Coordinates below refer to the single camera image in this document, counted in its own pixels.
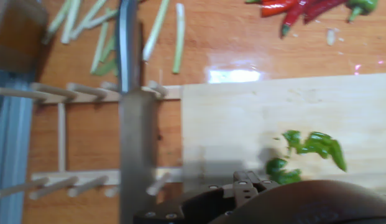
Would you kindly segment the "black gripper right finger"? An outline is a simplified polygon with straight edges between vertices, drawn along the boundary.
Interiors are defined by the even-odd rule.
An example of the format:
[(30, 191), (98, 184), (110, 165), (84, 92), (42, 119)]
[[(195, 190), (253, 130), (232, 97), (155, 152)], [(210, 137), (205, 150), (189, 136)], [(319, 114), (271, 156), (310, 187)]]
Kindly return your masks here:
[(274, 189), (276, 187), (279, 187), (280, 185), (272, 180), (260, 180), (258, 183), (258, 189), (259, 190), (270, 190)]

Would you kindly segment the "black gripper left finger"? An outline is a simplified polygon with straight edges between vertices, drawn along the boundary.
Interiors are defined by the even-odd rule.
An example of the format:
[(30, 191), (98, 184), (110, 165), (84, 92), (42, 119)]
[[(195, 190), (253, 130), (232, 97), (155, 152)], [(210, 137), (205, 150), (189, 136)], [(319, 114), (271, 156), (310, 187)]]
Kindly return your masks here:
[(254, 171), (236, 171), (229, 186), (204, 185), (135, 213), (134, 223), (210, 223), (237, 208), (237, 187), (241, 188), (240, 202), (257, 194), (258, 175)]

